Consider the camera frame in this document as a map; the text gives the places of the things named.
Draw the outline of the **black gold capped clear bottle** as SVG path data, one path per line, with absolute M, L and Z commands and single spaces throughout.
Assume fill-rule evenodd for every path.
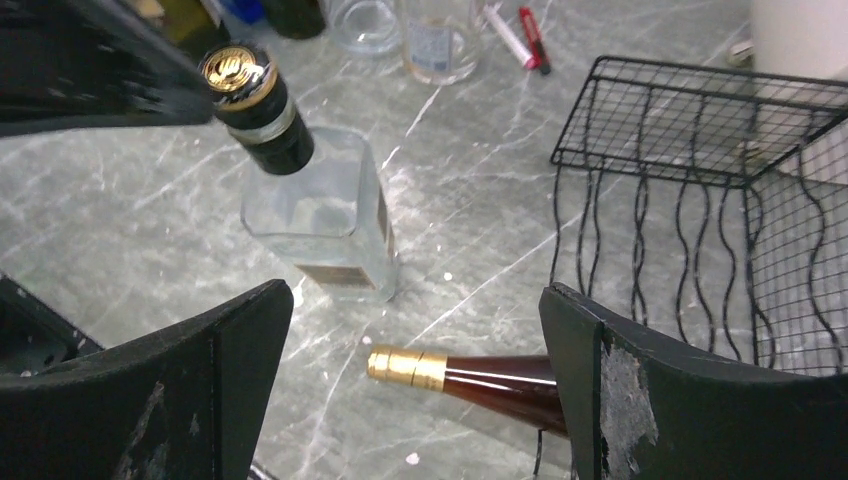
M 216 118 L 252 160 L 240 210 L 251 236 L 332 297 L 391 299 L 399 260 L 369 142 L 308 126 L 276 62 L 252 42 L 212 48 L 198 70 Z

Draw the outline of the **silver capped clear bottle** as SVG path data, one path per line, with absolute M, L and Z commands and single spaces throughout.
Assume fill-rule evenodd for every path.
M 325 4 L 330 35 L 343 49 L 383 56 L 398 48 L 401 33 L 395 1 L 332 0 Z

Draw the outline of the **white marker pen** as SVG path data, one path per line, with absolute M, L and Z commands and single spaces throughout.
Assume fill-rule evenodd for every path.
M 525 70 L 536 69 L 538 61 L 500 16 L 498 7 L 498 4 L 485 4 L 483 6 L 483 14 L 487 23 L 493 28 L 497 36 Z

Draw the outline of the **blue labelled clear bottle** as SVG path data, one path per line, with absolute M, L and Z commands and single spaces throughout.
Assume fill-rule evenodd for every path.
M 266 17 L 260 0 L 220 0 L 219 3 L 232 16 L 247 25 L 255 25 Z

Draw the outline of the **red utility knife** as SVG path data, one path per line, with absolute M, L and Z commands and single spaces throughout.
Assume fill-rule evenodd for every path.
M 552 72 L 550 60 L 542 42 L 541 31 L 532 9 L 527 6 L 519 7 L 518 14 L 536 64 L 536 69 L 543 76 L 550 75 Z

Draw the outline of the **cream cylindrical appliance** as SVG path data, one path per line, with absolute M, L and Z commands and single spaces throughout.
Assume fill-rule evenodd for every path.
M 753 0 L 750 38 L 726 50 L 734 67 L 760 73 L 847 79 L 847 0 Z

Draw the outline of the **silver necked green wine bottle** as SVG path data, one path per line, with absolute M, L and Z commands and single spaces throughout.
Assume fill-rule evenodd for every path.
M 129 5 L 194 64 L 231 39 L 218 1 L 130 0 Z

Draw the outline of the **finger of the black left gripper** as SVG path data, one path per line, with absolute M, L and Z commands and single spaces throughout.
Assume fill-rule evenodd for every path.
M 2 137 L 212 117 L 195 62 L 128 2 L 2 2 Z

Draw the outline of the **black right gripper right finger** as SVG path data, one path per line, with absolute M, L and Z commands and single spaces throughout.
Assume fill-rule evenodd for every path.
M 560 283 L 539 313 L 581 478 L 846 477 L 845 375 L 730 360 Z

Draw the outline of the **gold capped amber wine bottle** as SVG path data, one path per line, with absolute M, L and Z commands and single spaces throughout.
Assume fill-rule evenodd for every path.
M 367 358 L 366 372 L 377 381 L 450 395 L 569 436 L 546 355 L 462 357 L 377 345 Z

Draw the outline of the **dark wine bottle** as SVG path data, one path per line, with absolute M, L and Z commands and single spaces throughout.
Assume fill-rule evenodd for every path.
M 284 38 L 307 40 L 326 28 L 318 0 L 260 0 L 260 4 L 269 25 Z

